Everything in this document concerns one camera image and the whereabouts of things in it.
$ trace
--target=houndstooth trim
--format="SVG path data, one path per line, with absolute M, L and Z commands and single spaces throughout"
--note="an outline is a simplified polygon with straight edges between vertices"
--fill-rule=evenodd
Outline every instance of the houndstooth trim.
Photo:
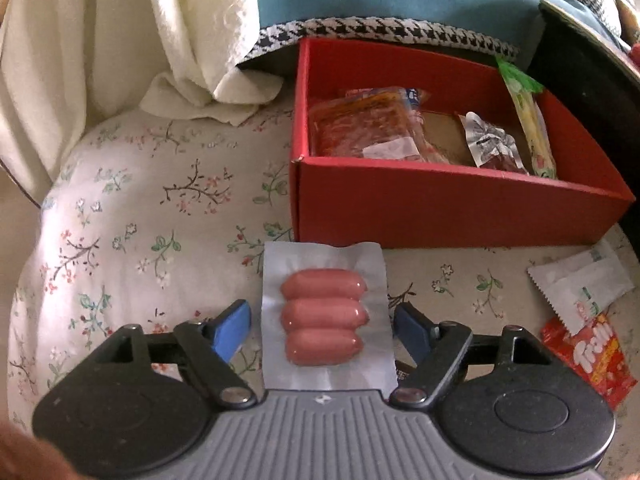
M 618 9 L 615 5 L 606 6 L 604 0 L 578 0 L 591 12 L 596 15 L 602 24 L 609 29 L 609 32 L 615 37 L 622 36 L 622 26 L 620 25 L 620 18 L 618 15 Z
M 393 43 L 430 44 L 464 48 L 484 54 L 500 54 L 507 60 L 518 55 L 518 48 L 464 28 L 441 23 L 400 18 L 317 18 L 279 23 L 260 30 L 260 37 L 244 60 L 262 56 L 301 38 L 360 38 Z

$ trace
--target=white curtain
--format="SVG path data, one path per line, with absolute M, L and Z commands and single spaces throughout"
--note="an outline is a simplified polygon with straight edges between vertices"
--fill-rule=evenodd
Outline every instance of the white curtain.
M 0 30 L 0 158 L 36 201 L 87 128 L 140 106 L 239 124 L 280 90 L 236 64 L 257 0 L 11 0 Z

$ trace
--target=hand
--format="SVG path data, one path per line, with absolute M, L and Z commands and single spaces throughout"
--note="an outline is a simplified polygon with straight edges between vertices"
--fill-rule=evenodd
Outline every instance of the hand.
M 8 421 L 0 422 L 0 478 L 88 480 L 49 442 L 24 434 Z

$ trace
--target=red snack packet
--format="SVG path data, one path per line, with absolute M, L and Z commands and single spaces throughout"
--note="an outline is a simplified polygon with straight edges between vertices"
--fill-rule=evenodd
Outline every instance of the red snack packet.
M 605 398 L 612 410 L 636 385 L 607 316 L 598 314 L 575 336 L 558 317 L 541 330 L 543 343 Z

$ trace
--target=floral fabric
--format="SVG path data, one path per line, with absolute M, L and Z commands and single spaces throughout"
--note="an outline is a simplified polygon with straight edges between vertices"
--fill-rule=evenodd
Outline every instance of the floral fabric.
M 8 400 L 16 424 L 28 429 L 40 397 L 123 324 L 161 333 L 215 316 L 237 298 L 259 308 L 264 242 L 292 239 L 291 116 L 286 91 L 238 128 L 133 111 L 84 137 L 45 200 L 14 297 Z M 626 237 L 617 227 L 607 237 L 639 284 Z M 431 319 L 458 320 L 476 333 L 497 334 L 512 323 L 537 334 L 553 312 L 526 269 L 578 250 L 385 251 L 390 313 L 410 300 Z M 636 378 L 639 300 L 635 290 L 609 311 Z M 411 362 L 399 345 L 397 357 Z M 260 392 L 258 337 L 232 365 Z M 640 469 L 639 408 L 636 388 L 618 409 L 618 432 L 601 466 L 608 478 Z

